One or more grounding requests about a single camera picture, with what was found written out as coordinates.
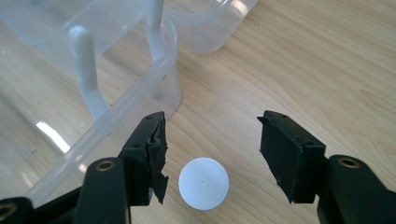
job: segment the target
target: screw hole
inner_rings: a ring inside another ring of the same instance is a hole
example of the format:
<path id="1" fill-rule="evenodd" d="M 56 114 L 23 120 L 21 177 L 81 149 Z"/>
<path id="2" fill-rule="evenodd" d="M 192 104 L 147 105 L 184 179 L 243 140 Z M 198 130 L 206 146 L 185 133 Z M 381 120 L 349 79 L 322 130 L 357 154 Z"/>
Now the screw hole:
<path id="1" fill-rule="evenodd" d="M 309 146 L 309 147 L 312 147 L 315 143 L 312 142 L 312 141 L 307 141 L 307 142 L 305 142 L 305 144 L 306 144 L 307 146 Z"/>
<path id="2" fill-rule="evenodd" d="M 358 162 L 349 158 L 340 158 L 338 159 L 338 162 L 340 162 L 341 165 L 347 168 L 358 169 L 359 167 L 361 167 Z"/>
<path id="3" fill-rule="evenodd" d="M 0 204 L 0 222 L 12 216 L 15 211 L 17 211 L 17 205 L 15 203 Z"/>
<path id="4" fill-rule="evenodd" d="M 96 165 L 96 170 L 97 171 L 108 171 L 108 170 L 112 169 L 114 166 L 116 166 L 116 163 L 114 163 L 114 161 L 102 161 Z"/>

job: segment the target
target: wooden table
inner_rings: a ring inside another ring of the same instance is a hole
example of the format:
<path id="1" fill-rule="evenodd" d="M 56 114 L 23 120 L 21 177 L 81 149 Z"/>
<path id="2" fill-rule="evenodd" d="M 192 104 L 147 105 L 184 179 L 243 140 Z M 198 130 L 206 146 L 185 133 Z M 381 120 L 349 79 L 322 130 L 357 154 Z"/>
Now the wooden table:
<path id="1" fill-rule="evenodd" d="M 396 190 L 396 2 L 260 0 L 210 54 L 183 46 L 182 103 L 166 126 L 164 204 L 134 223 L 318 223 L 315 204 L 289 204 L 259 151 L 264 110 L 289 115 L 327 146 L 365 161 Z M 219 161 L 230 190 L 210 211 L 178 191 L 183 166 Z"/>

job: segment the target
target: transparent plastic container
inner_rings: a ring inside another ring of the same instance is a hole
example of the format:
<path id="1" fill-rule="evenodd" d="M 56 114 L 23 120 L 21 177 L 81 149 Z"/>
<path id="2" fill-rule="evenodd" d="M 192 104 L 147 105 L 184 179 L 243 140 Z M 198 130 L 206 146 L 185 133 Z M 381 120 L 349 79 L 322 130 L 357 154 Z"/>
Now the transparent plastic container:
<path id="1" fill-rule="evenodd" d="M 88 165 L 117 156 L 144 116 L 162 110 L 169 117 L 178 107 L 177 41 L 216 50 L 257 2 L 165 0 L 155 35 L 146 20 L 150 1 L 0 1 L 2 21 L 44 56 L 33 60 L 33 48 L 17 43 L 9 50 L 19 61 L 2 64 L 12 72 L 0 76 L 0 199 L 25 195 L 38 206 L 80 186 Z M 78 88 L 70 38 L 76 26 L 93 36 L 108 108 L 99 119 Z"/>
<path id="2" fill-rule="evenodd" d="M 63 7 L 62 2 L 70 1 L 6 1 L 1 3 L 1 15 L 5 19 L 4 9 L 16 7 L 13 4 L 24 6 L 35 2 L 51 2 L 56 3 L 56 7 Z M 64 19 L 65 14 L 53 11 L 55 17 L 61 15 L 60 21 L 64 23 L 59 29 L 48 32 L 50 35 L 42 40 L 39 40 L 40 36 L 34 39 L 30 35 L 29 43 L 33 43 L 33 47 L 40 52 L 46 52 L 42 50 L 45 48 L 53 50 L 51 42 L 60 41 L 57 37 L 64 36 L 64 43 L 67 44 L 69 40 L 66 36 L 73 27 L 71 24 L 83 24 L 76 18 L 84 19 L 82 22 L 90 20 L 86 16 L 92 8 L 97 10 L 101 4 L 102 8 L 105 2 L 120 2 L 117 8 L 108 8 L 113 13 L 103 15 L 109 18 L 114 14 L 118 16 L 111 18 L 114 23 L 108 25 L 117 25 L 117 32 L 107 37 L 109 35 L 105 33 L 96 35 L 92 28 L 95 50 L 102 51 L 96 60 L 97 81 L 108 110 L 98 120 L 92 119 L 80 95 L 78 79 L 75 74 L 69 73 L 74 69 L 72 56 L 68 63 L 57 61 L 61 58 L 49 62 L 46 59 L 48 55 L 43 53 L 46 57 L 41 57 L 29 45 L 12 40 L 15 37 L 2 39 L 3 43 L 15 43 L 15 46 L 1 46 L 7 50 L 2 59 L 9 61 L 2 63 L 7 73 L 0 76 L 1 199 L 25 195 L 38 206 L 80 186 L 91 161 L 117 156 L 143 117 L 164 111 L 168 118 L 180 103 L 177 31 L 169 17 L 163 15 L 160 28 L 164 52 L 156 55 L 154 60 L 147 35 L 146 6 L 133 7 L 133 11 L 143 8 L 143 14 L 136 13 L 125 20 L 119 17 L 121 6 L 139 1 L 72 2 L 84 7 L 75 14 L 67 14 L 69 20 Z M 84 26 L 90 30 L 90 23 L 96 22 L 90 21 Z M 12 28 L 26 40 L 28 34 L 21 33 L 24 28 Z M 104 30 L 113 33 L 110 28 Z M 70 43 L 67 45 L 68 52 L 64 55 L 71 55 Z M 53 46 L 61 49 L 59 44 Z"/>
<path id="3" fill-rule="evenodd" d="M 219 49 L 257 0 L 165 0 L 178 41 L 199 53 Z"/>

